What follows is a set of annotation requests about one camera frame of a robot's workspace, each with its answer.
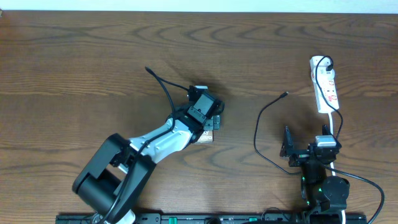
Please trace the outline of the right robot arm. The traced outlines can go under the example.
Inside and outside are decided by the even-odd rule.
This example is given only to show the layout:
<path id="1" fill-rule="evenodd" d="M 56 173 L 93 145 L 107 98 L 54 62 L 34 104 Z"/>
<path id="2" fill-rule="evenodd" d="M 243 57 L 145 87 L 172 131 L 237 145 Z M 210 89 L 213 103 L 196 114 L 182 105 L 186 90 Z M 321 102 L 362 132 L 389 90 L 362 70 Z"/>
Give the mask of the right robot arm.
<path id="1" fill-rule="evenodd" d="M 296 149 L 288 128 L 284 129 L 281 157 L 289 159 L 289 166 L 302 171 L 301 192 L 308 208 L 302 212 L 304 223 L 341 223 L 341 212 L 347 208 L 350 184 L 348 180 L 328 175 L 328 165 L 336 160 L 341 144 L 324 125 L 322 134 L 306 149 Z"/>

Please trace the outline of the black USB plug adapter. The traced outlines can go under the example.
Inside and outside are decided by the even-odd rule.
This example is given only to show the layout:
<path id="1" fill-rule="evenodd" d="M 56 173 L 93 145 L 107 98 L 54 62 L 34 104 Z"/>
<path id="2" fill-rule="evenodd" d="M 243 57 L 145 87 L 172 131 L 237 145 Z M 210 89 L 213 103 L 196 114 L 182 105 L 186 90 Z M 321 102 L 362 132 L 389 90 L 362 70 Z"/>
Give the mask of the black USB plug adapter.
<path id="1" fill-rule="evenodd" d="M 333 69 L 333 64 L 329 64 L 327 67 L 326 67 L 326 71 L 331 71 Z"/>

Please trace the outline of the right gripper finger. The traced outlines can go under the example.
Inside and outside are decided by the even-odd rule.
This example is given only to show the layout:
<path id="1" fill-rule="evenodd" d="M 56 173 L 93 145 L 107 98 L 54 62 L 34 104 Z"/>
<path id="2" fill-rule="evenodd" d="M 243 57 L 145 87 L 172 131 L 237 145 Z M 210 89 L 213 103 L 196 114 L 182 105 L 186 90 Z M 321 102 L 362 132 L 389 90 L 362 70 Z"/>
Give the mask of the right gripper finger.
<path id="1" fill-rule="evenodd" d="M 289 157 L 294 153 L 294 142 L 289 128 L 284 128 L 284 138 L 280 150 L 280 157 Z"/>
<path id="2" fill-rule="evenodd" d="M 334 135 L 331 133 L 331 131 L 327 125 L 322 126 L 322 135 L 332 135 L 334 137 Z M 337 140 L 337 138 L 334 137 L 334 139 L 336 140 L 336 143 L 337 143 L 337 145 L 335 147 L 340 149 L 341 148 L 340 142 Z"/>

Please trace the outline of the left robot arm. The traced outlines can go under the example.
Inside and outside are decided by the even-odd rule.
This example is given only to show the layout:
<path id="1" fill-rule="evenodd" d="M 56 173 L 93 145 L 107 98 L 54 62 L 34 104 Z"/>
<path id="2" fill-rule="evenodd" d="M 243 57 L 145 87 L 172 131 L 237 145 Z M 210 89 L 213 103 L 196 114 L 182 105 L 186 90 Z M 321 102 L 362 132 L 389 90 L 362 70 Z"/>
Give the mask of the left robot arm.
<path id="1" fill-rule="evenodd" d="M 188 103 L 161 127 L 130 139 L 110 135 L 75 179 L 72 190 L 101 215 L 101 223 L 133 223 L 131 209 L 156 165 L 197 142 L 224 110 L 207 87 L 191 86 L 187 95 Z"/>

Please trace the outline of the white power strip red switches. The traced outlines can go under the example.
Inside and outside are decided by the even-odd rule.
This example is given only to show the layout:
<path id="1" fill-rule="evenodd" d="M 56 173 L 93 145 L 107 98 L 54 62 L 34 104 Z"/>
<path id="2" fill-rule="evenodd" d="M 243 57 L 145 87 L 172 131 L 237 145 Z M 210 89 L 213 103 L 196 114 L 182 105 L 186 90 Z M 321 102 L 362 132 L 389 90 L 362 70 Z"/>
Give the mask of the white power strip red switches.
<path id="1" fill-rule="evenodd" d="M 338 95 L 335 86 L 335 70 L 326 71 L 332 64 L 331 58 L 321 55 L 310 59 L 311 79 L 319 113 L 328 114 L 339 109 Z"/>

